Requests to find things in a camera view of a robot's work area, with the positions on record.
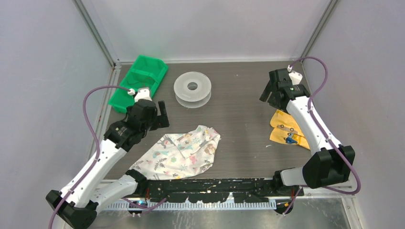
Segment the white perforated cable spool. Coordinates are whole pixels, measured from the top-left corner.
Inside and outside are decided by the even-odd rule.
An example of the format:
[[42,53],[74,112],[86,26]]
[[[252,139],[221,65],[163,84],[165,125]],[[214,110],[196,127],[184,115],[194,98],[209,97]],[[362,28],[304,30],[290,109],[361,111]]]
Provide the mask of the white perforated cable spool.
[[173,89],[180,105],[194,109],[209,102],[212,83],[203,73],[186,72],[175,80]]

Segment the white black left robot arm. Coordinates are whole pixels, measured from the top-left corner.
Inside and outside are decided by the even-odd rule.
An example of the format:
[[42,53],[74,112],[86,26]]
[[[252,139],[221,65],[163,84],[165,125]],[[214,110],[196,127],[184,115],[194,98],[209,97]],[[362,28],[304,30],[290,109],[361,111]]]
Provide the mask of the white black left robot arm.
[[147,178],[135,169],[96,190],[110,169],[149,131],[169,127],[164,101],[139,99],[127,108],[124,119],[110,125],[99,147],[80,172],[60,191],[51,190],[46,200],[54,212],[74,229],[87,229],[98,213],[116,200],[146,193]]

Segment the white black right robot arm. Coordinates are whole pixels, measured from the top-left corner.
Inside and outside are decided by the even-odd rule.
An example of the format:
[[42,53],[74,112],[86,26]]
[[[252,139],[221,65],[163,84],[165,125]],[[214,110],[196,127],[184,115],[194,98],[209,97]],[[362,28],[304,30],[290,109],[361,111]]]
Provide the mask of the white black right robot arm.
[[310,93],[302,84],[293,84],[286,68],[269,72],[269,81],[260,101],[291,115],[305,136],[311,158],[302,167],[276,171],[273,191],[286,195],[292,186],[315,189],[348,181],[355,158],[351,146],[344,146],[329,131],[313,104]]

